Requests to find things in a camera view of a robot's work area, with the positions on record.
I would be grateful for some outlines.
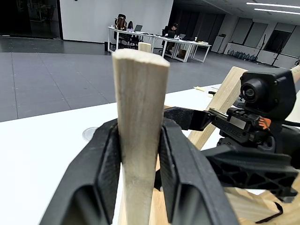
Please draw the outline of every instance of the glass wall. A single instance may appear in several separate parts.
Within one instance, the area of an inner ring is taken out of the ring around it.
[[[59,0],[2,0],[0,35],[60,38]]]

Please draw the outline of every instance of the laptop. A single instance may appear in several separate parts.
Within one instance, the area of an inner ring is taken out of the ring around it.
[[[181,39],[184,39],[185,38],[185,34],[179,34],[179,37],[181,38]]]
[[[143,27],[142,25],[136,25],[134,31],[135,32],[140,32],[142,30],[142,27]]]
[[[168,31],[168,37],[167,37],[167,38],[172,38],[172,39],[174,39],[174,37],[175,37],[175,31],[169,30],[169,31]]]

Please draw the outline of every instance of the ceiling light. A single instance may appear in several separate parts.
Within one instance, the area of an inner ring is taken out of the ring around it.
[[[274,7],[285,7],[285,8],[300,8],[300,6],[289,6],[289,5],[278,5],[278,4],[265,4],[265,3],[252,3],[252,2],[247,2],[247,5],[274,6]]]
[[[266,12],[275,12],[275,13],[288,13],[288,14],[300,15],[300,13],[295,13],[295,12],[287,12],[287,11],[279,11],[279,10],[271,10],[271,9],[263,9],[263,8],[255,8],[254,10],[257,10],[257,11],[266,11]]]

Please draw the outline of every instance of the white table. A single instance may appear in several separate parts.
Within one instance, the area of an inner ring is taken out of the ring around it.
[[[108,27],[108,51],[111,53],[114,52],[113,50],[110,49],[110,37],[109,37],[109,30],[112,30],[113,32],[117,32],[117,43],[116,43],[116,50],[119,49],[119,34],[129,34],[129,35],[135,35],[135,36],[141,36],[141,37],[149,37],[151,39],[151,53],[153,53],[154,49],[154,42],[155,42],[155,36],[152,34],[145,34],[142,32],[130,32],[130,31],[125,31],[125,30],[118,30],[115,29],[114,27]]]
[[[179,60],[181,62],[187,62],[192,49],[193,50],[192,50],[192,54],[191,54],[191,59],[199,61],[199,62],[204,62],[205,59],[206,59],[207,53],[208,53],[208,51],[210,50],[210,47],[211,47],[211,45],[206,45],[206,44],[202,44],[202,43],[195,42],[195,41],[176,40],[176,39],[170,39],[170,38],[162,37],[162,36],[155,35],[155,34],[146,34],[146,33],[142,33],[142,32],[134,32],[134,31],[130,32],[130,31],[125,31],[125,30],[118,30],[118,29],[115,29],[114,27],[108,27],[108,51],[110,51],[110,52],[114,52],[113,50],[110,49],[110,35],[109,35],[110,30],[112,30],[113,32],[117,32],[116,50],[119,49],[119,34],[120,33],[129,34],[129,35],[136,35],[136,36],[141,36],[141,37],[149,37],[150,40],[151,40],[151,53],[153,53],[153,50],[154,50],[155,40],[160,39],[162,41],[165,41],[162,56],[164,57],[165,55],[167,55],[167,56],[169,56],[173,59]],[[174,49],[172,55],[169,55],[169,54],[165,53],[168,42],[174,42],[175,43],[175,49]],[[184,59],[181,59],[181,58],[177,57],[177,52],[179,51],[181,44],[188,45],[188,49],[187,49],[187,52],[186,52],[186,55],[185,55]],[[198,46],[207,47],[206,54],[205,54],[205,56],[202,60],[195,57]]]
[[[204,110],[211,101],[207,91],[170,93],[165,104]],[[116,117],[117,104],[112,103],[0,123],[0,224],[38,225],[69,163],[87,144],[83,131]],[[205,148],[216,146],[218,132],[216,129]],[[121,180],[119,184],[114,225],[120,210]]]
[[[192,50],[192,54],[191,54],[191,59],[199,61],[199,62],[204,62],[205,59],[206,59],[206,56],[208,54],[208,51],[210,50],[210,47],[211,47],[211,45],[203,44],[203,43],[199,43],[199,42],[195,42],[195,41],[176,40],[176,39],[170,39],[170,38],[161,37],[161,36],[156,36],[156,38],[165,41],[165,45],[164,45],[164,48],[163,48],[163,54],[162,54],[163,56],[167,55],[167,56],[170,56],[171,58],[179,60],[181,62],[187,62],[192,49],[193,50]],[[165,50],[166,50],[166,47],[167,47],[167,42],[174,42],[175,43],[175,47],[174,47],[174,51],[173,51],[172,55],[169,55],[169,54],[165,53]],[[188,45],[188,49],[187,49],[187,52],[185,54],[184,59],[181,59],[181,58],[177,57],[177,52],[179,51],[181,44]],[[205,56],[202,60],[195,57],[198,46],[207,47]]]

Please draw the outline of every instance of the cable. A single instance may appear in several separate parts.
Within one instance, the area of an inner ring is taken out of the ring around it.
[[[292,121],[284,121],[282,124],[288,125],[288,126],[294,126],[294,127],[300,127],[300,123],[292,122]]]

